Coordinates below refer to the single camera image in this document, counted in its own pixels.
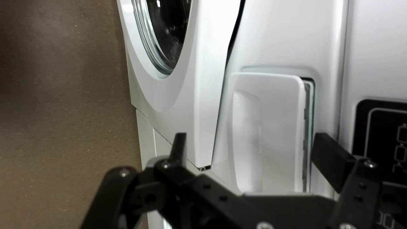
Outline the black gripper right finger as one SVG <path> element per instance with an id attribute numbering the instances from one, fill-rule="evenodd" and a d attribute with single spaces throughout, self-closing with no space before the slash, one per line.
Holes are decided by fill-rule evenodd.
<path id="1" fill-rule="evenodd" d="M 316 133 L 311 162 L 335 193 L 344 187 L 356 159 L 325 133 Z"/>

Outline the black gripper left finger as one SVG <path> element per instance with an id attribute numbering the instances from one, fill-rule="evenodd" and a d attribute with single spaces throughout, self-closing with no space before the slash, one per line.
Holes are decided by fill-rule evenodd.
<path id="1" fill-rule="evenodd" d="M 169 162 L 174 165 L 180 165 L 183 161 L 184 147 L 185 147 L 187 134 L 176 133 L 171 145 Z"/>

